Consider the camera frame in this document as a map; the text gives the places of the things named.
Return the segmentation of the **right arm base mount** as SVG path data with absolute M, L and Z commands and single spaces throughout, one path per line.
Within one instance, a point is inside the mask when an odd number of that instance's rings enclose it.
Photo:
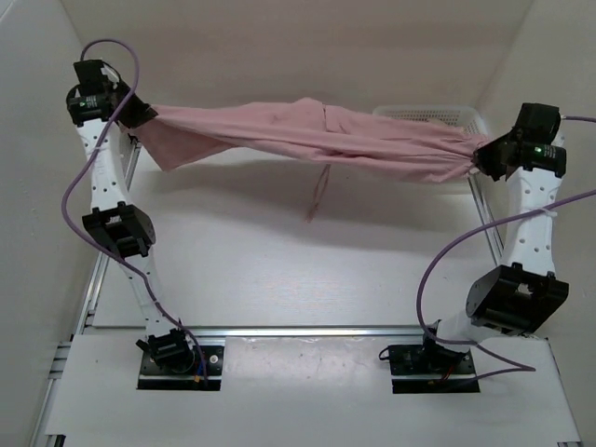
M 385 342 L 377 355 L 389 368 L 394 395 L 480 393 L 470 348 L 444 347 L 422 333 Z

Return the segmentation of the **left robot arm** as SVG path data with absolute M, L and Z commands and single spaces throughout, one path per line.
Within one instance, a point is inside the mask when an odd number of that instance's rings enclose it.
M 152 247 L 150 217 L 133 204 L 120 159 L 122 147 L 137 143 L 129 131 L 156 116 L 132 93 L 117 71 L 101 60 L 77 61 L 78 83 L 66 97 L 67 110 L 84 145 L 90 167 L 91 205 L 82 218 L 86 234 L 120 265 L 144 319 L 137 345 L 156 365 L 184 373 L 196 361 L 182 323 L 168 315 Z

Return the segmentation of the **pink trousers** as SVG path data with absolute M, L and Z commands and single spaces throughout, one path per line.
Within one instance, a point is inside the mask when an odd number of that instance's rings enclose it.
M 409 183 L 467 177 L 489 139 L 446 124 L 364 114 L 305 98 L 217 109 L 157 105 L 132 132 L 164 171 L 246 147 L 322 165 L 315 214 L 333 165 L 382 172 Z

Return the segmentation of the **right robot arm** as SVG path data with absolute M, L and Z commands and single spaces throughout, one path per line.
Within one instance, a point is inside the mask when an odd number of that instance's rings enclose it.
M 498 334 L 536 332 L 567 299 L 569 286 L 553 262 L 556 214 L 549 210 L 566 172 L 566 151 L 557 144 L 561 122 L 558 107 L 527 102 L 509 133 L 475 151 L 476 168 L 507 185 L 506 240 L 498 266 L 473 283 L 464 310 L 438 321 L 435 340 L 419 347 L 427 371 L 443 370 L 452 351 Z

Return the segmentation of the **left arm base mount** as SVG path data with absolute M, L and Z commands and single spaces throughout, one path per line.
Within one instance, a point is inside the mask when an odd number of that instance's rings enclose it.
M 198 349 L 193 342 L 183 349 L 182 337 L 170 334 L 156 343 L 136 342 L 142 351 L 137 380 L 139 390 L 152 391 L 220 391 L 224 368 L 222 343 L 207 342 L 201 346 L 206 368 L 203 368 Z

